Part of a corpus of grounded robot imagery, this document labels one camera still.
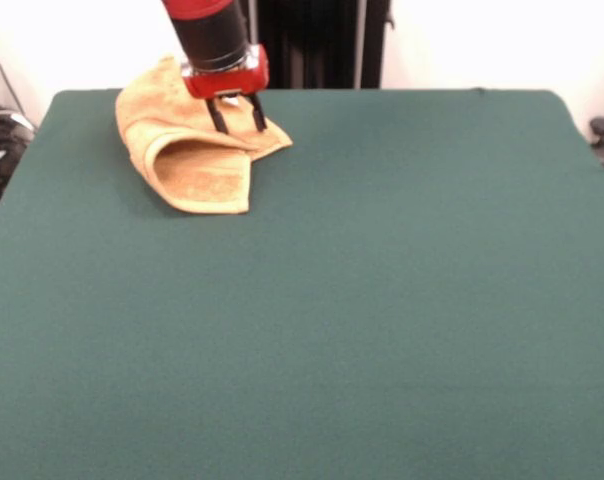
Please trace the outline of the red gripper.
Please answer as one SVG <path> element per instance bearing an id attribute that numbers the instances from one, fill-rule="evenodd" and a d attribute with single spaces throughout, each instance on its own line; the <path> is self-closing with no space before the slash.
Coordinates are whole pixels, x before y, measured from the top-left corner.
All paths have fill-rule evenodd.
<path id="1" fill-rule="evenodd" d="M 218 132 L 227 134 L 228 128 L 215 98 L 233 95 L 249 95 L 256 129 L 259 132 L 267 129 L 263 108 L 256 94 L 269 83 L 268 57 L 263 45 L 250 44 L 241 61 L 227 70 L 199 71 L 184 62 L 181 64 L 181 77 L 192 97 L 207 99 L 206 106 Z"/>

